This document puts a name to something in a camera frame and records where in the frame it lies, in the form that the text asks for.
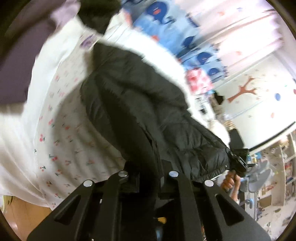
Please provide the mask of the person's right hand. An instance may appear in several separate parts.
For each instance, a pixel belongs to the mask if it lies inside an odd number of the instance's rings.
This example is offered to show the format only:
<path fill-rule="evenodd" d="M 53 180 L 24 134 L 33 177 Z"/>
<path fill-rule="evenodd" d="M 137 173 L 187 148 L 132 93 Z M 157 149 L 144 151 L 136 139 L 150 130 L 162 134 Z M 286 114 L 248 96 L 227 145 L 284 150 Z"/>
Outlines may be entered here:
<path fill-rule="evenodd" d="M 229 171 L 224 178 L 220 187 L 224 190 L 238 191 L 241 185 L 241 178 L 236 174 L 234 170 Z"/>

